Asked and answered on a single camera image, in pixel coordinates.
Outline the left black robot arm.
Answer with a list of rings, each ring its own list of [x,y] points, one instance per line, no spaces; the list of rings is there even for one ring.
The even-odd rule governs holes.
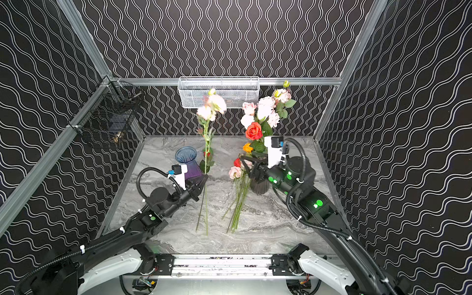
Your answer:
[[[29,282],[30,290],[36,293],[54,291],[58,294],[59,291],[71,288],[69,293],[76,295],[79,288],[86,284],[83,275],[87,270],[157,235],[166,226],[164,218],[172,216],[189,200],[199,200],[207,179],[207,175],[202,175],[184,180],[184,186],[181,187],[175,178],[170,177],[176,188],[175,193],[169,193],[166,188],[157,188],[149,196],[144,194],[140,179],[137,179],[136,187],[146,202],[141,212],[130,217],[122,229],[42,263],[20,279],[14,293],[23,295]]]

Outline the smoky pink glass vase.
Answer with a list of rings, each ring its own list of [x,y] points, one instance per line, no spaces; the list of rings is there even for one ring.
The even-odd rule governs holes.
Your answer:
[[[262,163],[255,163],[250,172],[250,189],[257,195],[265,194],[270,183],[266,178],[265,167]]]

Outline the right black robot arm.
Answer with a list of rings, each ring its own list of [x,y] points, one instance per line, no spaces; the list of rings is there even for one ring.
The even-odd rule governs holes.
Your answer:
[[[387,273],[355,239],[332,201],[314,187],[316,171],[308,160],[292,157],[269,167],[267,160],[242,159],[250,178],[267,180],[299,223],[316,230],[342,261],[339,267],[303,245],[293,248],[289,270],[313,275],[340,295],[405,295],[409,284]]]

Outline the pile of artificial flowers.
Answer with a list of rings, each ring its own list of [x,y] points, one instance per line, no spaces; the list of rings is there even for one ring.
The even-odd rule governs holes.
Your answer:
[[[248,191],[250,188],[250,178],[247,168],[250,170],[253,166],[251,161],[241,160],[241,156],[252,156],[254,148],[250,143],[246,143],[243,146],[243,153],[238,155],[238,158],[234,161],[233,166],[229,171],[229,178],[233,181],[236,196],[232,203],[226,210],[223,219],[229,214],[230,210],[233,209],[232,215],[227,227],[227,233],[235,232],[238,229],[240,215],[247,199]]]

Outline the orange red rose stem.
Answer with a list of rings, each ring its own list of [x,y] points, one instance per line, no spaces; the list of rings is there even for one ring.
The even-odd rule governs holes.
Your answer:
[[[267,122],[252,122],[245,132],[246,138],[250,141],[248,146],[251,147],[251,153],[266,153],[264,139],[273,134],[273,129]]]

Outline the pale pink flower spray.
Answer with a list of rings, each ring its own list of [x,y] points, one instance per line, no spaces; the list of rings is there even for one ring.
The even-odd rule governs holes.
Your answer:
[[[208,95],[204,98],[204,105],[197,108],[197,119],[201,126],[200,134],[205,141],[204,159],[200,163],[200,168],[204,175],[207,175],[210,168],[214,166],[212,158],[211,144],[215,135],[215,129],[211,124],[216,120],[217,115],[223,115],[227,111],[225,99],[217,94],[215,88],[208,91]]]

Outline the blue purple glass vase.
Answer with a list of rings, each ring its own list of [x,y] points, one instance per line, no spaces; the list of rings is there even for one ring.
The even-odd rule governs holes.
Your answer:
[[[175,159],[181,165],[187,166],[187,172],[185,175],[185,180],[201,177],[203,175],[199,164],[196,162],[197,151],[190,146],[185,146],[180,148],[175,153]]]

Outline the pink flower spray stem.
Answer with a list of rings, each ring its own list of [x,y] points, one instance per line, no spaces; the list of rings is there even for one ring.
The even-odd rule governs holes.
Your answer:
[[[282,88],[275,89],[271,96],[263,97],[257,103],[244,102],[241,124],[248,129],[250,124],[258,122],[275,129],[282,119],[288,117],[287,109],[296,104],[290,85],[289,81],[285,81]]]

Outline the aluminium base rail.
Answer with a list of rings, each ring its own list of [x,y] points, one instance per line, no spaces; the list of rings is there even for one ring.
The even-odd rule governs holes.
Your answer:
[[[156,254],[146,279],[289,279],[287,254]]]

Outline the white mesh wall basket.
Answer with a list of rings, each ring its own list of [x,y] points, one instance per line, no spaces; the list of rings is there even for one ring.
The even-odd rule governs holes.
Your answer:
[[[177,89],[183,108],[203,106],[212,93],[221,96],[228,108],[241,108],[244,103],[258,102],[260,83],[257,76],[182,76]]]

